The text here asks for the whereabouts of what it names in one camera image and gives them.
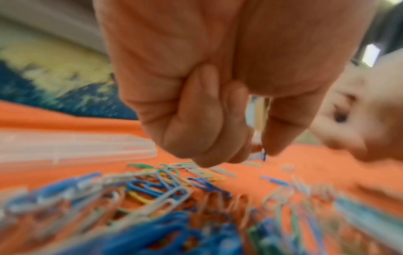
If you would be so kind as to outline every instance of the fingernail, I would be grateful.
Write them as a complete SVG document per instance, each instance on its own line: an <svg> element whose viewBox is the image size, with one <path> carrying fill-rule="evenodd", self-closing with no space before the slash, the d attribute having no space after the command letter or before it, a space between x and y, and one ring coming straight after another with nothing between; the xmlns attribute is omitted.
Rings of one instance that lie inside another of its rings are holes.
<svg viewBox="0 0 403 255"><path fill-rule="evenodd" d="M237 86L228 92L226 98L227 110L235 115L245 117L246 106L249 101L248 89L244 86Z"/></svg>
<svg viewBox="0 0 403 255"><path fill-rule="evenodd" d="M218 71L213 65L204 65L200 68L200 82L204 92L212 98L220 95Z"/></svg>

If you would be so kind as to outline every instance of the orange table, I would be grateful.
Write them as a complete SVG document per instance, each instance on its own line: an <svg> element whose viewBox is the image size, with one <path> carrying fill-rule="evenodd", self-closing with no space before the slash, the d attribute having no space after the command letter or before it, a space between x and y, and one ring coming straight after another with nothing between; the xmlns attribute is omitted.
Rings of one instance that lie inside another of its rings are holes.
<svg viewBox="0 0 403 255"><path fill-rule="evenodd" d="M81 131L125 133L146 137L137 121L81 118L42 109L29 108L0 101L0 127L6 129L30 129L52 131ZM140 160L141 163L157 165L159 163L175 163L184 160L158 149L158 156L153 159ZM94 171L114 173L126 171L127 162L94 164L76 167L60 167L35 171L15 171L0 174L0 189L14 186L35 188L69 176L81 175ZM281 171L281 166L291 164L295 171ZM262 162L257 168L246 165L223 164L222 167L238 174L237 178L227 177L226 181L217 185L236 194L250 194L256 205L262 198L276 187L259 176L291 181L291 175L302 178L308 184L330 182L340 190L361 198L364 202L381 207L392 213L403 215L403 205L382 197L376 197L359 191L355 182L388 186L403 193L403 168L401 163L384 161L377 164L362 164L355 161L349 154L331 151L315 145L295 144L275 158Z"/></svg>

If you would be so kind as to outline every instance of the clear plastic container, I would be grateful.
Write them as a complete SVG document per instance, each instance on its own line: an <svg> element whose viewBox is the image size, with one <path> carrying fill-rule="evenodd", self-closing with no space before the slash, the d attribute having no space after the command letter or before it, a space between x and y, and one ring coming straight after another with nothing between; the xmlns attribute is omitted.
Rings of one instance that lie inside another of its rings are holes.
<svg viewBox="0 0 403 255"><path fill-rule="evenodd" d="M0 132L0 171L141 160L155 143L132 135Z"/></svg>

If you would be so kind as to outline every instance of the skin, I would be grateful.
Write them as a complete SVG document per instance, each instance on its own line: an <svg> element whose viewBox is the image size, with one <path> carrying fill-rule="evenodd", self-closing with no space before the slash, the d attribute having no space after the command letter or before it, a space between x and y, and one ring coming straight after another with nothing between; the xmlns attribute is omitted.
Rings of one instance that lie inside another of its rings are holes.
<svg viewBox="0 0 403 255"><path fill-rule="evenodd" d="M348 66L326 95L310 130L325 145L362 161L403 160L403 50L371 68ZM336 122L335 115L345 116Z"/></svg>
<svg viewBox="0 0 403 255"><path fill-rule="evenodd" d="M94 0L121 100L157 145L200 166L244 161L249 96L272 98L262 144L310 126L375 0Z"/></svg>

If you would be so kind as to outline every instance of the pile of paper clips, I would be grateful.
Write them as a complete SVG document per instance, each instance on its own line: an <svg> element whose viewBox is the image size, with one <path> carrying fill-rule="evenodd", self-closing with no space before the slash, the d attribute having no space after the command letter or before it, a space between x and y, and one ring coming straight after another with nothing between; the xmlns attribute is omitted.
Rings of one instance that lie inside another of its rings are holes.
<svg viewBox="0 0 403 255"><path fill-rule="evenodd" d="M222 168L129 166L130 172L97 172L10 198L0 215L0 254L328 254L324 220L312 203L290 202L295 190L307 190L301 183L282 185L257 208L248 195L213 184L233 176ZM304 223L313 251L304 245Z"/></svg>

